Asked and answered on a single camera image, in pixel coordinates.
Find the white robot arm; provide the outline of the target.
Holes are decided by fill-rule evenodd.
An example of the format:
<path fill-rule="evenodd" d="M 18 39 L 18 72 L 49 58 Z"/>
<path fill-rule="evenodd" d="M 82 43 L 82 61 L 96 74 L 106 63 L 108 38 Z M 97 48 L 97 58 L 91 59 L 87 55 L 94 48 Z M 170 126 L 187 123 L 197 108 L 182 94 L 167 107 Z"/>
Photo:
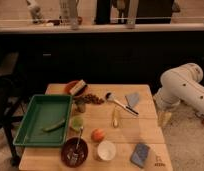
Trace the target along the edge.
<path fill-rule="evenodd" d="M 161 87 L 154 95 L 159 109 L 176 106 L 181 100 L 204 115 L 204 86 L 202 68 L 195 63 L 187 63 L 165 71 L 161 77 Z"/>

